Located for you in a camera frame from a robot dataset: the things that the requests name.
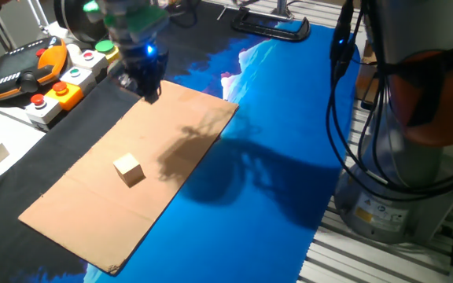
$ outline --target cable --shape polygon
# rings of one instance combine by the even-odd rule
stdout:
[[[186,0],[186,9],[184,11],[180,11],[177,13],[172,13],[171,16],[169,17],[169,20],[177,25],[180,28],[191,28],[198,22],[197,18],[197,6],[201,3],[201,0],[197,0],[195,4],[192,3],[192,0]],[[192,13],[192,23],[191,24],[184,24],[180,21],[177,20],[177,17],[180,17],[188,12]]]
[[[355,27],[352,39],[348,42],[347,45],[345,45],[345,44],[341,45],[341,43],[344,41],[343,39],[345,37],[344,31],[346,30],[346,28],[344,28],[344,27],[349,26],[348,29],[350,30],[350,24],[347,24],[347,20],[350,23],[350,18],[352,17],[352,15],[350,14],[351,13],[350,4],[351,4],[351,2],[346,2],[344,4],[344,7],[342,8],[342,12],[339,17],[339,23],[337,24],[337,28],[335,30],[335,33],[333,34],[332,50],[330,52],[330,59],[332,60],[332,65],[331,65],[332,75],[330,78],[331,79],[331,95],[330,95],[330,99],[329,99],[329,103],[328,103],[328,108],[326,110],[326,132],[328,134],[328,139],[330,140],[330,144],[332,145],[335,155],[339,159],[344,170],[351,176],[351,178],[355,179],[355,181],[358,182],[358,184],[360,184],[366,191],[368,191],[372,195],[374,195],[376,197],[380,197],[382,199],[393,200],[393,201],[416,201],[416,200],[428,199],[430,197],[435,197],[435,196],[438,196],[441,194],[451,192],[453,190],[453,183],[451,183],[447,186],[442,186],[442,187],[437,187],[437,186],[443,185],[450,181],[453,181],[453,175],[448,178],[445,178],[443,180],[440,180],[438,182],[435,182],[431,185],[418,186],[418,187],[407,187],[407,186],[399,186],[396,183],[392,182],[389,178],[387,178],[385,172],[383,172],[383,170],[378,162],[378,159],[377,159],[377,147],[376,147],[378,133],[379,133],[379,129],[380,129],[380,123],[381,123],[382,107],[383,107],[383,104],[385,103],[385,87],[386,87],[386,85],[389,86],[389,81],[383,75],[381,75],[379,78],[379,88],[377,90],[377,95],[376,95],[375,102],[374,102],[376,105],[376,107],[374,107],[374,108],[377,109],[376,110],[377,111],[377,123],[376,123],[375,129],[374,129],[374,140],[372,141],[372,143],[373,143],[372,150],[373,150],[373,154],[374,154],[375,166],[377,167],[377,169],[381,173],[382,177],[384,177],[384,178],[381,178],[381,177],[377,176],[375,173],[369,171],[366,168],[366,166],[364,165],[363,160],[361,158],[361,152],[362,152],[361,148],[363,146],[363,139],[364,139],[364,136],[366,135],[366,128],[370,124],[371,119],[373,117],[373,110],[370,112],[368,119],[366,120],[365,127],[363,128],[362,135],[359,139],[359,156],[360,156],[360,158],[358,159],[355,157],[354,154],[352,154],[352,151],[350,150],[350,148],[344,138],[344,135],[341,133],[341,128],[338,123],[337,110],[336,110],[336,104],[335,104],[335,91],[336,91],[338,80],[345,74],[345,72],[348,68],[349,62],[352,61],[355,37],[356,37],[358,29],[359,29],[360,21],[363,17],[363,10],[368,10],[368,9],[375,10],[374,9],[375,4],[374,3],[372,4],[371,2],[368,2],[367,0],[362,2],[362,7],[361,7],[361,10],[359,11],[359,18],[358,18],[358,21],[356,22],[356,27]],[[376,20],[377,20],[376,15],[370,16],[370,21],[372,22],[373,30],[377,30],[377,27],[373,27],[375,25]],[[381,41],[379,39],[379,34],[377,34],[377,36],[374,36],[374,38],[377,39],[377,42],[381,43]],[[383,59],[382,51],[379,51],[378,57],[380,59]],[[380,72],[382,70],[382,62],[383,62],[383,60],[380,60],[380,65],[379,65]],[[355,175],[353,175],[353,173],[351,173],[349,168],[345,165],[344,161],[341,159],[340,154],[337,150],[337,147],[334,143],[333,136],[331,135],[331,129],[330,129],[330,114],[333,115],[333,123],[334,123],[336,131],[338,133],[338,136],[341,140],[342,145],[344,146],[348,155],[359,166],[360,170],[362,170],[366,175],[368,175],[370,178],[372,178],[379,185],[384,186],[386,189],[390,189],[391,191],[393,191],[395,193],[414,194],[414,195],[421,195],[421,196],[413,197],[413,198],[403,198],[403,199],[396,199],[396,198],[391,198],[391,197],[387,197],[387,196],[382,196],[378,193],[375,193],[373,190],[366,187],[360,180],[358,180],[358,178]]]
[[[247,0],[247,1],[243,1],[243,0],[232,0],[232,3],[234,5],[236,5],[237,7],[246,7],[247,5],[251,5],[251,4],[254,4],[256,2],[258,2],[259,0]]]
[[[366,66],[375,66],[377,64],[376,61],[374,62],[370,62],[370,63],[365,63],[365,62],[359,62],[357,61],[356,59],[352,58],[352,62],[356,63],[356,64],[361,64],[361,65],[366,65]]]
[[[293,1],[291,1],[290,3],[286,4],[286,6],[290,6],[290,5],[293,5],[293,4],[295,4],[295,3],[307,3],[307,4],[311,4],[311,3],[307,2],[307,1],[293,0]]]

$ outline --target black cable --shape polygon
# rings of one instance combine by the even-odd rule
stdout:
[[[333,152],[335,153],[335,156],[337,157],[338,161],[340,162],[342,168],[347,172],[347,174],[355,181],[357,182],[362,188],[364,188],[368,193],[370,193],[373,196],[379,197],[384,200],[390,200],[390,201],[404,201],[404,202],[409,202],[409,201],[417,201],[417,200],[423,200],[425,197],[414,197],[411,199],[398,199],[394,197],[387,197],[383,196],[379,193],[374,192],[373,190],[369,189],[367,186],[365,186],[358,177],[354,175],[354,173],[351,172],[349,167],[345,164],[345,162],[342,160],[340,153],[338,152],[337,146],[335,145],[335,142],[333,141],[333,135],[331,134],[331,128],[330,128],[330,112],[332,109],[332,105],[335,104],[335,89],[337,88],[337,84],[334,83],[332,86],[331,90],[331,95],[330,99],[328,100],[328,107],[326,108],[326,134],[328,135],[328,139],[330,140],[331,147],[333,149]]]
[[[364,97],[366,97],[366,95],[370,91],[370,88],[371,88],[371,85],[372,85],[372,82],[374,81],[374,79],[375,79],[375,75],[371,78],[370,84],[368,85],[368,88],[365,91]],[[374,98],[374,104],[372,106],[372,110],[370,110],[370,113],[368,113],[368,117],[366,118],[366,122],[365,122],[365,124],[363,126],[363,130],[361,131],[361,135],[359,136],[358,159],[359,159],[359,161],[361,163],[363,162],[363,139],[366,136],[366,129],[368,129],[368,127],[370,125],[370,122],[371,122],[372,118],[374,117],[374,109],[377,108],[378,96],[379,96],[378,95],[378,91],[379,91],[379,89],[380,89],[380,87],[377,88],[377,91],[375,93],[375,98]]]
[[[374,128],[374,136],[372,140],[372,154],[374,157],[374,164],[375,167],[377,168],[378,172],[381,174],[382,178],[386,180],[388,183],[392,183],[392,180],[389,179],[387,174],[382,170],[382,166],[380,165],[380,162],[378,162],[378,156],[377,156],[377,142],[378,142],[378,133],[380,132],[381,128],[381,122],[382,122],[382,110],[384,107],[384,93],[385,93],[385,77],[381,76],[379,78],[379,89],[381,89],[379,93],[379,101],[380,103],[377,105],[377,122],[375,123],[375,128]]]
[[[366,65],[366,66],[375,66],[377,64],[376,61],[374,62],[370,62],[370,63],[365,63],[365,62],[359,62],[357,61],[356,59],[352,58],[352,62],[356,63],[356,64],[361,64],[361,65]]]
[[[361,16],[362,16],[362,11],[363,9],[366,8],[366,6],[368,5],[367,1],[365,2],[362,2],[362,9],[360,11],[360,16],[359,16],[359,19],[358,19],[358,22],[356,23],[356,28],[355,28],[355,33],[352,37],[352,40],[351,42],[348,44],[348,48],[349,49],[345,49],[343,50],[342,52],[342,55],[340,56],[341,59],[343,58],[346,58],[348,59],[348,61],[351,61],[352,60],[352,54],[351,53],[347,53],[347,56],[346,55],[346,51],[347,52],[350,52],[351,51],[351,46],[354,45],[354,41],[355,41],[355,35],[357,35],[357,30],[359,28],[359,21],[361,20]],[[336,130],[337,130],[337,133],[338,133],[338,136],[343,144],[343,146],[345,147],[346,151],[348,152],[349,156],[355,161],[355,163],[359,166],[359,168],[366,173],[366,167],[364,166],[363,164],[363,161],[362,160],[358,160],[357,158],[355,158],[355,155],[352,154],[352,151],[350,150],[350,148],[348,147],[348,144],[347,142],[345,141],[345,138],[343,136],[343,134],[341,133],[341,129],[340,129],[340,125],[338,124],[338,118],[337,118],[337,110],[336,110],[336,105],[335,105],[335,89],[337,87],[337,81],[338,79],[344,75],[345,73],[345,70],[347,69],[348,67],[348,61],[347,62],[339,62],[340,64],[337,64],[337,66],[333,65],[332,64],[332,77],[331,77],[331,87],[332,87],[332,94],[330,95],[330,99],[329,99],[329,107],[328,109],[326,110],[326,131],[327,131],[327,134],[328,134],[328,139],[330,140],[330,143],[332,145],[332,148],[333,148],[333,151],[335,152],[335,155],[337,156],[337,158],[339,159],[342,167],[346,170],[346,172],[348,172],[349,175],[351,175],[352,178],[355,179],[355,181],[357,181],[366,191],[368,191],[369,193],[371,193],[372,195],[375,195],[376,197],[380,197],[380,198],[383,198],[383,199],[386,199],[386,200],[394,200],[394,201],[416,201],[416,200],[424,200],[424,199],[428,199],[430,197],[435,197],[435,196],[438,196],[438,195],[441,195],[441,194],[444,194],[444,193],[448,193],[448,192],[451,192],[453,190],[453,183],[448,185],[448,186],[445,186],[445,187],[440,187],[440,188],[434,188],[436,185],[439,185],[439,184],[444,184],[445,182],[450,182],[453,180],[453,175],[444,179],[444,180],[440,180],[438,182],[435,182],[431,185],[428,185],[428,186],[419,186],[419,187],[406,187],[406,186],[398,186],[396,183],[394,182],[389,182],[387,184],[381,182],[380,180],[377,180],[376,178],[372,177],[372,176],[369,176],[370,178],[372,178],[375,182],[377,182],[379,185],[381,186],[384,186],[385,188],[387,189],[390,189],[394,192],[397,192],[397,193],[405,193],[405,194],[421,194],[422,196],[421,197],[414,197],[414,198],[407,198],[407,199],[395,199],[395,198],[391,198],[391,197],[385,197],[385,196],[382,196],[378,193],[375,193],[374,191],[372,191],[371,189],[367,188],[364,184],[361,183],[360,180],[357,179],[356,176],[353,175],[353,173],[350,172],[350,170],[348,169],[348,167],[345,165],[344,161],[341,159],[340,157],[340,154],[338,153],[337,151],[337,148],[335,146],[335,143],[333,141],[333,137],[331,135],[331,131],[330,131],[330,113],[332,112],[333,114],[333,121],[334,121],[334,125],[336,127]],[[376,96],[376,100],[377,100],[377,104],[378,104],[378,99],[380,98],[380,101],[381,101],[381,104],[384,103],[384,91],[385,91],[385,85],[387,84],[387,79],[385,77],[381,77],[381,83],[379,83],[379,89],[377,90],[377,96]],[[369,119],[367,120],[368,123],[370,123],[371,121],[371,114],[372,112],[370,112],[370,115],[369,115]],[[375,134],[375,137],[378,136],[378,128],[380,127],[380,118],[381,118],[381,111],[378,113],[378,122],[377,122],[377,125],[376,125],[376,131],[377,133]],[[364,133],[366,132],[366,127],[367,125],[363,128],[363,132],[362,132],[362,137],[360,138],[360,142],[362,143],[363,142],[363,138],[364,138]]]
[[[236,5],[237,7],[246,7],[248,5],[254,4],[258,2],[259,0],[247,0],[247,1],[238,1],[238,0],[232,0],[232,3]]]
[[[293,1],[291,1],[290,3],[286,4],[286,6],[290,6],[290,5],[293,5],[293,4],[295,4],[295,3],[307,3],[307,4],[311,4],[311,3],[307,2],[307,1],[293,0]]]
[[[197,6],[200,4],[201,0],[197,0],[195,4],[192,3],[192,0],[186,0],[186,10],[184,13],[177,13],[175,16],[170,17],[169,20],[177,25],[180,28],[191,28],[198,22],[197,18]],[[186,13],[190,12],[192,14],[192,23],[191,24],[184,24],[180,22],[177,18],[185,15]]]

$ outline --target blue light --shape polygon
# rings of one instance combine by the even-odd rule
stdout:
[[[148,51],[148,55],[151,55],[153,51],[155,51],[155,49],[151,45],[148,45],[148,47],[146,47],[146,50]]]

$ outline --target green light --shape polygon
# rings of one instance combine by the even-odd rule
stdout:
[[[92,0],[83,6],[83,12],[85,13],[92,13],[92,12],[99,12],[99,5]]]

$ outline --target green button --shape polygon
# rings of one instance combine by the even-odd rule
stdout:
[[[115,46],[113,45],[113,42],[111,42],[111,40],[103,40],[95,45],[95,49],[101,53],[108,53],[109,51],[113,50],[113,48],[115,48]]]

